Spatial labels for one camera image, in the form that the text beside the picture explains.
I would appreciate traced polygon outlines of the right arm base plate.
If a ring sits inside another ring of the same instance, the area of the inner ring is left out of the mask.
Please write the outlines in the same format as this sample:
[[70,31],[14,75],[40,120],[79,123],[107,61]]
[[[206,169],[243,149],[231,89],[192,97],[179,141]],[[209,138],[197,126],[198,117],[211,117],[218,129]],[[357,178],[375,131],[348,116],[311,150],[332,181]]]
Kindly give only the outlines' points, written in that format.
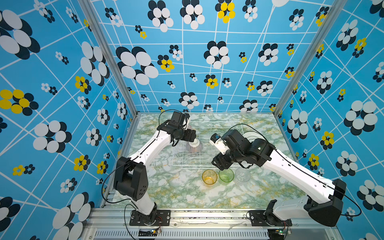
[[253,227],[291,227],[292,221],[280,220],[273,213],[265,213],[264,210],[250,210],[246,218],[251,221]]

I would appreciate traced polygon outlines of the white wire dish rack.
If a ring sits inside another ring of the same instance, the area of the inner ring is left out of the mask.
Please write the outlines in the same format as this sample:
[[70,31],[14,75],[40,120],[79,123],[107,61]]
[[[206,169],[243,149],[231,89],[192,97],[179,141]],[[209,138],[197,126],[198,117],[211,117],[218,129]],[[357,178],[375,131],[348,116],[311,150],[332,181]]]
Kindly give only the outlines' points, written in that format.
[[179,142],[173,148],[172,164],[174,167],[182,169],[209,169],[213,165],[211,161],[219,151],[210,144],[210,138],[214,133],[222,136],[229,128],[237,129],[241,134],[250,129],[240,122],[193,122],[191,128],[196,130],[197,139],[200,141],[203,149],[198,153],[188,151],[187,142]]

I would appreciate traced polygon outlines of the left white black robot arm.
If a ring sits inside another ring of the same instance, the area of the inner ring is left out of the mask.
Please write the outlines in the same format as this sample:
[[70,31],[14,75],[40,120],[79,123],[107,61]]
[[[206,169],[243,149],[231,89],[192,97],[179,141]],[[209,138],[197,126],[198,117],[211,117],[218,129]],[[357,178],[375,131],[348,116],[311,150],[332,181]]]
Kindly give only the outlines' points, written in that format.
[[114,189],[132,201],[135,218],[141,223],[152,224],[157,218],[157,204],[147,194],[149,180],[147,167],[161,153],[180,141],[193,143],[196,131],[190,128],[190,115],[175,111],[171,119],[158,125],[152,138],[137,152],[125,158],[120,157],[114,174]]

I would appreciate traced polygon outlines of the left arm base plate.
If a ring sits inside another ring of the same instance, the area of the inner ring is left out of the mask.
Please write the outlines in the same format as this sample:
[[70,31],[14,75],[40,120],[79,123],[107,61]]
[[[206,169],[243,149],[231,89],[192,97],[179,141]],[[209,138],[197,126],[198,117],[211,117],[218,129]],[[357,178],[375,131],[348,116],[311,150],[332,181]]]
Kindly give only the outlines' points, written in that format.
[[136,210],[131,212],[130,226],[169,226],[171,219],[170,210],[155,210],[150,215],[144,215]]

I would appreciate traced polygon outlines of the yellow glass cup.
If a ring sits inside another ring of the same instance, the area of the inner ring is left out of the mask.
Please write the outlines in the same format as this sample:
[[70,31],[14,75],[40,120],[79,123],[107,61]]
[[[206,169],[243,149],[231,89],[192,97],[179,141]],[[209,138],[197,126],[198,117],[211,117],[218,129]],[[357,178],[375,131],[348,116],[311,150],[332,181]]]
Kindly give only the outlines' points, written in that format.
[[205,170],[202,174],[202,180],[206,185],[213,185],[218,180],[218,175],[213,170]]

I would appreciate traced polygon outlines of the green glass cup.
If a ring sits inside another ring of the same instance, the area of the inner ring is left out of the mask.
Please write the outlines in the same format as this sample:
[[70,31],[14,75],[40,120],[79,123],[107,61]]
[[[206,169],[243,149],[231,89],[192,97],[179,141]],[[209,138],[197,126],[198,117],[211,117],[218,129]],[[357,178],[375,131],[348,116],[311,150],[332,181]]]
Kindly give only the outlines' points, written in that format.
[[223,183],[228,184],[234,180],[235,173],[231,169],[220,170],[219,178]]

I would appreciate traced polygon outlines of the white plate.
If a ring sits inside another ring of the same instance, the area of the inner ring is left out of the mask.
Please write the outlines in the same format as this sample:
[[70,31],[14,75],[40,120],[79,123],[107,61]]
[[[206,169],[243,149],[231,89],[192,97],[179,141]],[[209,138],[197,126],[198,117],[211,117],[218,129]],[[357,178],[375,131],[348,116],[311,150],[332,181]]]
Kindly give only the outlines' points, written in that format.
[[257,139],[262,139],[262,140],[265,139],[261,134],[256,132],[245,132],[243,134],[243,137],[246,138],[250,143],[252,143],[254,140],[257,140]]

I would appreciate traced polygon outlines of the clear glass cup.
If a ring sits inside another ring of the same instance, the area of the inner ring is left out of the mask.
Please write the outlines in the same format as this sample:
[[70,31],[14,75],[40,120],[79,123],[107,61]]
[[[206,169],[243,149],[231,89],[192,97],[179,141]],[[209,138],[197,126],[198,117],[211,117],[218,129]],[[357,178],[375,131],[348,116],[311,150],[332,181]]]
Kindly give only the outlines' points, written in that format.
[[245,184],[249,182],[251,179],[251,174],[249,170],[238,168],[235,171],[235,180],[238,184]]

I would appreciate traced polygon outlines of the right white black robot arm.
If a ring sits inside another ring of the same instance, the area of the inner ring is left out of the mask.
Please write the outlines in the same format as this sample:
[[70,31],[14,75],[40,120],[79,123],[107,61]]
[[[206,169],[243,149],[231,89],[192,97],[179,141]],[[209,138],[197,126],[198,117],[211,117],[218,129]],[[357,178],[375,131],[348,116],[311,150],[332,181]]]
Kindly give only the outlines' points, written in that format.
[[250,136],[238,130],[228,130],[223,136],[213,134],[210,144],[219,150],[212,164],[227,170],[234,163],[265,168],[305,192],[305,196],[288,201],[271,200],[266,210],[257,217],[269,226],[290,225],[291,219],[312,219],[334,227],[342,215],[346,183],[330,180],[288,158],[261,134]]

